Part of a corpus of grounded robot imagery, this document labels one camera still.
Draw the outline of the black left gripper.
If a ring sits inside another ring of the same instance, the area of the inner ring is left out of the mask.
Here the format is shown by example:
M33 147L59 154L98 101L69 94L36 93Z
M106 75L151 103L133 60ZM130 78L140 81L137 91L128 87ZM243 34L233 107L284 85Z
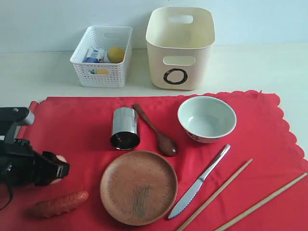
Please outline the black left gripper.
M65 178L70 169L67 162L60 161L56 154L43 151L42 156L50 163L39 165L34 170L34 151L30 141L16 139L13 143L0 142L0 182L13 187L34 183L47 186Z

